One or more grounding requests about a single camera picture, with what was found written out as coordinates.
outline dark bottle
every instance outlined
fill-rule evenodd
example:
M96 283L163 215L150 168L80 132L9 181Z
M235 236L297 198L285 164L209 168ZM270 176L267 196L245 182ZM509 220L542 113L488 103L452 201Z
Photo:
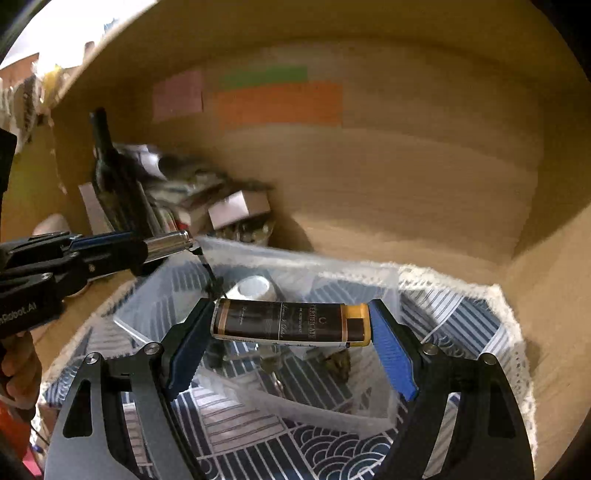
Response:
M143 192L134 173L134 161L113 146L104 108L90 114L95 139L95 171L92 184L107 219L116 231L152 236Z

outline metal screw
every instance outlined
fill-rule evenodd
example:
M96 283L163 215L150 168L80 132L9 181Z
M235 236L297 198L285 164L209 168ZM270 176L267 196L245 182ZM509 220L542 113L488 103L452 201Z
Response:
M439 347L434 343L425 343L423 345L423 352L427 355L437 355L439 353Z
M144 347L144 352L146 355L154 355L155 353L158 353L159 350L160 344L156 342L149 343Z
M92 352L92 353L89 353L89 354L86 356L86 358L84 359L84 361L85 361L87 364L89 364L89 365L92 365L92 364L95 364L95 363L97 363L97 362L99 361L99 358L100 358L100 354L99 354L99 353L97 353L97 352Z
M497 362L496 357L492 353L483 353L480 358L488 365L495 365Z

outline red object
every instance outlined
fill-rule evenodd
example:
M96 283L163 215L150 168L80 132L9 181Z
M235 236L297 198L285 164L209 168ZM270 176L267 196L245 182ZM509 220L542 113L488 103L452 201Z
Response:
M31 426L15 420L9 414L4 404L0 403L0 431L12 445L19 458L23 458L27 453L29 437L31 436Z
M25 458L22 460L22 462L34 476L41 476L41 469L39 468L39 465L37 465L35 456L33 455L33 452L30 448L27 449L27 454L25 455Z

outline pink sticky note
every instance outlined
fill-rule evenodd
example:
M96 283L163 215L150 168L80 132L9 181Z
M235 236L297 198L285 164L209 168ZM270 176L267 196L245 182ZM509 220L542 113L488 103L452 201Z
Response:
M152 121L162 122L178 116L203 112L203 74L187 70L154 85Z
M35 478L37 478L37 477L41 478L41 470L39 469L39 465L37 465L37 461L35 460L35 457L31 453L30 448L27 449L27 454L25 455L25 458L22 459L22 462L25 464L25 467L27 467L27 469L33 475L35 475Z

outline blue and white fabric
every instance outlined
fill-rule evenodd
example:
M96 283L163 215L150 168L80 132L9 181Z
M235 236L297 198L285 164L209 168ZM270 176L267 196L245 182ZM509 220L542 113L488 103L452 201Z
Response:
M231 286L238 279L252 274L252 271L228 266L223 274ZM129 319L129 325L140 330L149 340L161 340L167 329L180 321L177 319L182 314L175 310L175 304L171 301L174 292L203 289L207 281L199 268L188 265L175 270L174 275L175 280L169 286L163 286L160 297L152 302L154 306L147 316ZM448 355L477 358L484 351L494 353L499 358L518 401L521 403L526 400L526 390L520 386L516 388L512 379L515 374L518 377L527 377L527 360L516 367L515 332L511 332L492 313L485 300L466 296L461 289L440 286L408 288L402 279L401 287L399 321L409 325L419 340L437 344ZM367 283L342 280L321 282L312 286L302 300L354 304L380 298L380 288ZM139 290L141 288L138 285L132 286L98 320L95 319L85 335L78 339L79 343L69 362L43 394L47 403L58 407L63 403L78 366L91 351L99 351L105 357L130 355L137 351L141 344L117 327L113 319L122 309L129 311L134 301L141 301L142 294ZM227 348L229 352L241 353L253 346L228 342ZM274 394L273 382L258 368L257 359L227 362L218 373ZM350 411L350 388L337 384L318 361L303 362L288 356L279 376L286 386L288 398L291 396L300 403L326 410ZM370 394L370 391L366 392L362 401L365 406L369 402L367 395ZM449 397L425 477L438 473L445 460L458 400L457 394ZM157 478L144 446L133 399L129 394L124 395L124 408L138 464L146 476ZM174 400L173 411L207 478L220 480L372 478L407 413L404 402L398 402L392 428L360 439L356 434L301 424L256 410L196 383ZM524 418L526 422L532 423L532 416ZM528 432L534 431L532 443L535 444L533 427L535 426L530 425Z

